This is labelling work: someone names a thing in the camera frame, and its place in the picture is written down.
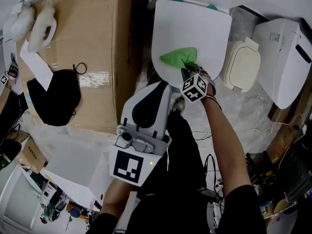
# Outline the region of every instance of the forearm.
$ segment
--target forearm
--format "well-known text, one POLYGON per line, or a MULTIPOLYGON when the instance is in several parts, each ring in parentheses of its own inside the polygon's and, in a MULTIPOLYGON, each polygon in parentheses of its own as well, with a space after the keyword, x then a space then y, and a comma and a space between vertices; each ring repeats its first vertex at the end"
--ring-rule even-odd
POLYGON ((202 103, 210 124, 214 152, 222 176, 225 195, 228 195, 239 186, 251 184, 245 154, 234 129, 218 104, 210 98, 203 99, 202 103))
POLYGON ((131 184, 114 179, 106 191, 100 214, 109 213, 120 218, 133 187, 131 184))

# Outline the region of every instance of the cardboard box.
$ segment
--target cardboard box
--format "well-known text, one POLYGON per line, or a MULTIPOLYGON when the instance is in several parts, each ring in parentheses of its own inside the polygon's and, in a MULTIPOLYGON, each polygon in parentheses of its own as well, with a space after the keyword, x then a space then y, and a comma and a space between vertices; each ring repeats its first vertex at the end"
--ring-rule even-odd
MULTIPOLYGON (((81 101, 70 124, 116 133, 122 108, 136 87, 142 63, 144 0, 49 0, 58 22, 52 42, 38 54, 55 70, 87 64, 78 77, 81 101)), ((37 14, 42 2, 36 5, 37 14)), ((24 40, 18 43, 18 53, 24 40)), ((27 90, 34 78, 19 57, 19 75, 30 113, 38 117, 27 90)))
POLYGON ((17 132, 11 132, 7 138, 16 139, 21 143, 22 148, 16 156, 15 162, 21 167, 31 169, 34 173, 39 174, 47 160, 30 135, 20 130, 18 135, 17 132))

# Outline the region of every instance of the white fluffy object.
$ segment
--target white fluffy object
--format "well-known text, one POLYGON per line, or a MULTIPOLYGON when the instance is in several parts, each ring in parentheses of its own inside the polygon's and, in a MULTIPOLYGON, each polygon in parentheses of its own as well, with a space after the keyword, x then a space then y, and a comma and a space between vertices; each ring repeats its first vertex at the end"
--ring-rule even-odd
POLYGON ((29 53, 31 52, 36 53, 42 47, 44 38, 46 37, 47 28, 48 27, 53 28, 53 25, 56 24, 54 13, 55 13, 54 8, 46 7, 37 17, 37 20, 35 22, 33 31, 29 39, 29 45, 28 45, 29 53))
POLYGON ((21 12, 10 29, 11 38, 14 41, 22 40, 31 30, 35 22, 35 14, 35 9, 32 7, 28 7, 21 12))

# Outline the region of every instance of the black sleeve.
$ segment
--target black sleeve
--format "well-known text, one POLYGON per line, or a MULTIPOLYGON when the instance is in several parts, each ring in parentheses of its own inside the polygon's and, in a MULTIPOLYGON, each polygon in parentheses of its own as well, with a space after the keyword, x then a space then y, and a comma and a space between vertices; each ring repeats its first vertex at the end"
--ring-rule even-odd
POLYGON ((254 188, 245 185, 236 188, 225 198, 224 213, 218 234, 266 234, 266 225, 260 211, 254 188))
POLYGON ((117 223, 118 218, 108 213, 102 213, 97 216, 86 234, 112 234, 117 223))

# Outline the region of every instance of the toilet seat lid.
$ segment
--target toilet seat lid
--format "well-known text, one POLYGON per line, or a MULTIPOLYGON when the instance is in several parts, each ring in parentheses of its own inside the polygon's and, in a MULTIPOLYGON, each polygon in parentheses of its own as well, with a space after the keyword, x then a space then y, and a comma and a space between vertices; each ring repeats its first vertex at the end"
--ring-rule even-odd
POLYGON ((220 73, 232 17, 199 5, 157 0, 152 42, 152 61, 159 76, 181 88, 181 70, 163 63, 160 56, 173 50, 195 47, 196 63, 214 80, 220 73))

